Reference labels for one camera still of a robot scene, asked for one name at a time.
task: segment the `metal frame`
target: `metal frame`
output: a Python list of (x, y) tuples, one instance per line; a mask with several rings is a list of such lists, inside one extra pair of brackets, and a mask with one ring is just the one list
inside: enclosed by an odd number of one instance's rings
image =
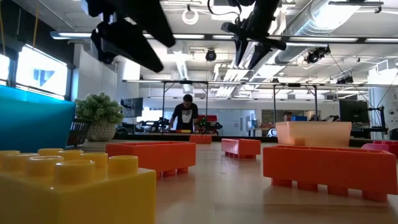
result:
[[(163, 96), (162, 96), (162, 118), (164, 119), (164, 105), (165, 105), (165, 94), (166, 92), (174, 86), (174, 84), (179, 83), (179, 84), (189, 84), (192, 85), (194, 83), (202, 83), (206, 85), (206, 90), (202, 88), (203, 91), (206, 92), (206, 116), (205, 118), (207, 119), (207, 105), (208, 105), (208, 92), (209, 92), (209, 83), (204, 82), (204, 81), (190, 81), (190, 80), (162, 80), (163, 83)], [(170, 87), (166, 89), (166, 83), (171, 83)]]

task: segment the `white wall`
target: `white wall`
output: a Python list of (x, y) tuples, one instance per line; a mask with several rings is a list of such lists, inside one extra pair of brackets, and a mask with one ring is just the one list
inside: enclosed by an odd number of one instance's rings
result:
[(112, 100), (116, 100), (118, 77), (116, 72), (86, 53), (78, 44), (75, 46), (75, 65), (72, 96), (84, 99), (90, 93), (98, 94), (103, 91)]

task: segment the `cable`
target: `cable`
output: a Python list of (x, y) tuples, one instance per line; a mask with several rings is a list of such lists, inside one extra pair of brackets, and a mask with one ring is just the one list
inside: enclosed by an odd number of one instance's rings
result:
[(237, 13), (237, 12), (226, 12), (226, 13), (222, 13), (222, 14), (214, 13), (213, 10), (211, 10), (211, 7), (210, 7), (210, 0), (207, 0), (207, 8), (209, 9), (210, 13), (212, 13), (213, 15), (216, 15), (216, 16), (224, 16), (224, 15), (228, 15), (228, 14), (236, 14), (238, 16), (237, 18), (240, 18), (241, 14), (242, 14), (242, 7), (239, 4), (238, 4), (239, 13)]
[(1, 26), (2, 54), (6, 56), (6, 39), (4, 38), (4, 27), (2, 23), (2, 14), (1, 14), (1, 2), (0, 2), (0, 26)]
[[(340, 69), (340, 71), (341, 71), (344, 75), (346, 75), (345, 72), (344, 72), (344, 70), (340, 67), (340, 65), (337, 63), (337, 61), (336, 61), (335, 58), (332, 56), (332, 54), (329, 54), (329, 55), (330, 55), (330, 57), (333, 59), (333, 61), (335, 61), (336, 65), (337, 65), (337, 67)], [(369, 102), (369, 100), (365, 98), (365, 96), (361, 93), (361, 91), (360, 91), (359, 89), (357, 89), (357, 87), (354, 85), (354, 83), (352, 83), (352, 85), (353, 85), (353, 87), (356, 89), (356, 91), (358, 91), (358, 93), (369, 103), (369, 105), (371, 106), (371, 108), (374, 108), (373, 105), (371, 104), (371, 102)], [(378, 114), (376, 114), (376, 116), (377, 116), (377, 118), (378, 118), (378, 120), (379, 120), (379, 124), (380, 124), (380, 126), (381, 126), (380, 117), (379, 117)], [(372, 118), (372, 116), (369, 116), (369, 118), (370, 118), (375, 124), (377, 124), (377, 122)]]

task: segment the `spotlight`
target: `spotlight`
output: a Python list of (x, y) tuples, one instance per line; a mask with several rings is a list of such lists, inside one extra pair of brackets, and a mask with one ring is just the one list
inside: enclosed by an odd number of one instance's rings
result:
[(330, 54), (330, 48), (318, 47), (314, 51), (309, 51), (308, 55), (305, 57), (307, 63), (317, 63), (319, 60), (325, 57), (325, 55)]
[(206, 61), (208, 62), (214, 62), (217, 58), (217, 54), (214, 51), (214, 49), (208, 49), (207, 54), (206, 54)]
[(347, 77), (338, 79), (336, 84), (348, 84), (348, 83), (353, 83), (353, 82), (354, 82), (353, 77), (347, 76)]

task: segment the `person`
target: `person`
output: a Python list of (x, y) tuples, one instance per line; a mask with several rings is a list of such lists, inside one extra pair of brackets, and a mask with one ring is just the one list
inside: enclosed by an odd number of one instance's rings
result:
[(292, 112), (285, 111), (284, 113), (284, 121), (291, 121), (292, 120)]
[(192, 96), (186, 94), (183, 97), (183, 103), (177, 105), (174, 109), (172, 119), (170, 120), (170, 128), (173, 128), (174, 120), (177, 120), (177, 130), (191, 130), (193, 132), (193, 125), (198, 121), (198, 106), (192, 103)]

